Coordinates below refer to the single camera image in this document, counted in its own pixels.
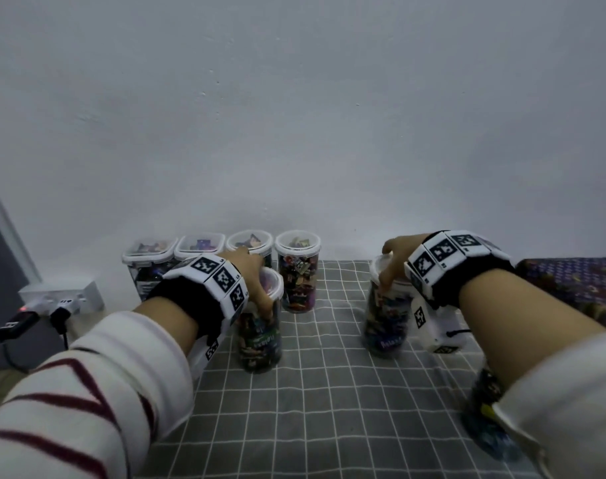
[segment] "white lid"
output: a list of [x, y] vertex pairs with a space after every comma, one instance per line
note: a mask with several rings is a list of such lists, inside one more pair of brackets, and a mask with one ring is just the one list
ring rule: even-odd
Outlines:
[[[383, 271], [383, 269], [385, 269], [387, 265], [389, 265], [391, 260], [392, 254], [388, 253], [384, 255], [379, 255], [369, 263], [369, 273], [371, 274], [372, 281], [374, 281], [376, 285], [380, 285], [380, 280], [378, 279], [378, 276]], [[410, 280], [405, 277], [401, 279], [395, 279], [394, 283], [392, 284], [392, 289], [398, 290], [399, 292], [409, 292], [415, 290], [416, 294], [418, 293], [418, 290], [416, 290], [414, 286], [411, 285]]]
[[179, 240], [175, 249], [175, 257], [183, 260], [201, 252], [219, 253], [224, 247], [225, 235], [223, 234], [202, 232], [200, 234], [186, 235]]
[[285, 286], [283, 285], [283, 276], [269, 267], [261, 267], [259, 274], [261, 286], [267, 292], [267, 295], [272, 301], [283, 297]]
[[274, 246], [281, 255], [312, 257], [321, 251], [321, 238], [305, 230], [290, 230], [276, 237]]
[[230, 235], [227, 238], [225, 247], [228, 250], [236, 250], [242, 245], [250, 249], [250, 253], [260, 253], [267, 255], [272, 252], [274, 237], [269, 232], [262, 230], [244, 230], [242, 232]]
[[174, 256], [175, 246], [179, 239], [139, 239], [123, 252], [123, 264], [141, 264], [144, 262], [167, 262]]

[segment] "purple patterned box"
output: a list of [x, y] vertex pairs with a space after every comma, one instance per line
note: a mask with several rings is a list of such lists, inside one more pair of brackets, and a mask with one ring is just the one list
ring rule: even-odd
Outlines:
[[526, 258], [516, 272], [606, 327], [606, 257]]

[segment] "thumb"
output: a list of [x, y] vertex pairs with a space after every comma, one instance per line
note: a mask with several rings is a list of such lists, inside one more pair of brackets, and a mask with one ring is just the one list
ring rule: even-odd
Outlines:
[[386, 293], [394, 283], [394, 279], [398, 279], [405, 275], [404, 259], [400, 255], [393, 255], [389, 265], [378, 276], [380, 281], [379, 292]]
[[250, 301], [256, 304], [259, 310], [259, 314], [265, 318], [272, 317], [272, 305], [274, 301], [270, 299], [267, 293], [259, 286], [254, 292], [250, 294]]

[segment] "gray door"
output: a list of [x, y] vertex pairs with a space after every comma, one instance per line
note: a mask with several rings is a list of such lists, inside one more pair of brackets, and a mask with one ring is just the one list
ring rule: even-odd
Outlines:
[[[26, 276], [0, 233], [0, 326], [22, 305], [17, 293], [28, 283]], [[62, 349], [61, 339], [47, 322], [38, 322], [21, 338], [9, 341], [11, 357], [18, 364], [32, 368]], [[7, 368], [0, 347], [0, 368]]]

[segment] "person's left hand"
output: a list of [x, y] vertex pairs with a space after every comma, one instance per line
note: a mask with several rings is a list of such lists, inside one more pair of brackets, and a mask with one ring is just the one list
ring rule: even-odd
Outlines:
[[250, 301], [256, 304], [261, 316], [271, 319], [273, 301], [266, 294], [259, 280], [259, 272], [264, 263], [263, 257], [257, 253], [251, 254], [247, 247], [243, 246], [236, 250], [226, 250], [218, 255], [234, 264], [245, 280]]

